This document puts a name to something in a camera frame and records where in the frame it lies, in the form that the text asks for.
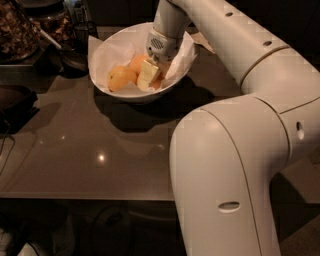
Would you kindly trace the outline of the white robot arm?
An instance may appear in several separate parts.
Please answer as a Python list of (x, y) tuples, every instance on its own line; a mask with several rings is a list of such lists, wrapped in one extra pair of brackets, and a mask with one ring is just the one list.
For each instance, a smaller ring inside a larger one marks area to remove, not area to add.
[(242, 94), (193, 110), (173, 133), (171, 182), (187, 256), (281, 256), (270, 182), (320, 143), (320, 73), (226, 0), (160, 0), (149, 55), (172, 59), (189, 24)]

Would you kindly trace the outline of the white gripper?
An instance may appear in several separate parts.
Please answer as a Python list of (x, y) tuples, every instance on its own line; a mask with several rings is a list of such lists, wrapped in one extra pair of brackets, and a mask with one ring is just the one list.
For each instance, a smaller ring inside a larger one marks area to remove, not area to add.
[(154, 28), (149, 31), (146, 50), (151, 59), (146, 59), (141, 64), (137, 79), (137, 86), (140, 90), (146, 91), (160, 75), (161, 70), (156, 62), (171, 62), (178, 54), (181, 43), (182, 38), (164, 36)]

